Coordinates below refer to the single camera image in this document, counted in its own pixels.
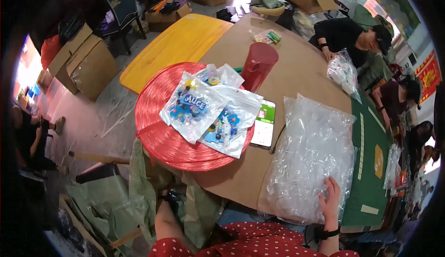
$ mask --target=smartphone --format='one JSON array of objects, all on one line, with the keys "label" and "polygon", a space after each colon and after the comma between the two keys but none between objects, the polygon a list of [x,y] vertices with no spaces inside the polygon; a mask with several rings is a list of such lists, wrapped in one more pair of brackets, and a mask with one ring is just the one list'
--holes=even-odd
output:
[{"label": "smartphone", "polygon": [[255,129],[251,144],[265,149],[272,146],[272,135],[275,123],[275,103],[263,99],[255,120]]}]

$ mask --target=shoe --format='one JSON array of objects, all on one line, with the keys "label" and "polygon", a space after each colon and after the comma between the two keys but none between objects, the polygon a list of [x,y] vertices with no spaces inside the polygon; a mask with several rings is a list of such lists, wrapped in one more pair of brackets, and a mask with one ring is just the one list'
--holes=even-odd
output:
[{"label": "shoe", "polygon": [[57,170],[59,171],[59,176],[66,177],[70,173],[70,169],[65,165],[58,165]]},{"label": "shoe", "polygon": [[54,123],[54,125],[56,126],[56,129],[54,130],[57,135],[61,135],[62,134],[62,130],[63,130],[63,126],[65,125],[65,117],[60,117],[59,119],[57,119],[57,121]]}]

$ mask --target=hat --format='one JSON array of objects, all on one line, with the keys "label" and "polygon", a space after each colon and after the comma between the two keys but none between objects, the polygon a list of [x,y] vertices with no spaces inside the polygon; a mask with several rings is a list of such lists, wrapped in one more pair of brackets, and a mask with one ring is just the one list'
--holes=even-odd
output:
[{"label": "hat", "polygon": [[373,26],[372,31],[375,32],[375,37],[377,38],[381,52],[383,55],[387,55],[388,49],[391,47],[391,33],[381,24]]}]

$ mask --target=red plastic twine spool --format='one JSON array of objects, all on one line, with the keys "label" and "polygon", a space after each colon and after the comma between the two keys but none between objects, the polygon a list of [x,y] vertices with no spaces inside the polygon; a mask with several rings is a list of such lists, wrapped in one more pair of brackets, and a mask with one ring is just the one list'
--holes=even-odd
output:
[{"label": "red plastic twine spool", "polygon": [[[136,102],[134,116],[142,145],[150,157],[181,170],[209,171],[236,160],[202,143],[188,143],[159,117],[159,112],[181,81],[182,73],[195,74],[205,67],[205,64],[190,62],[166,67],[147,83]],[[249,145],[253,133],[253,127],[250,127],[242,151]]]}]

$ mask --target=window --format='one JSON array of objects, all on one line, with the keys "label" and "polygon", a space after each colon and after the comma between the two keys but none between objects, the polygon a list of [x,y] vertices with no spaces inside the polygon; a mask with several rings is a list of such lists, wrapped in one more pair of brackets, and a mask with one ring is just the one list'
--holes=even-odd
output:
[{"label": "window", "polygon": [[394,37],[392,38],[392,40],[395,40],[400,35],[400,31],[397,28],[397,26],[388,16],[385,10],[377,3],[376,0],[366,0],[366,2],[363,4],[363,7],[365,7],[371,13],[373,18],[375,18],[376,15],[381,15],[385,20],[387,20],[392,25],[392,28],[394,30]]}]

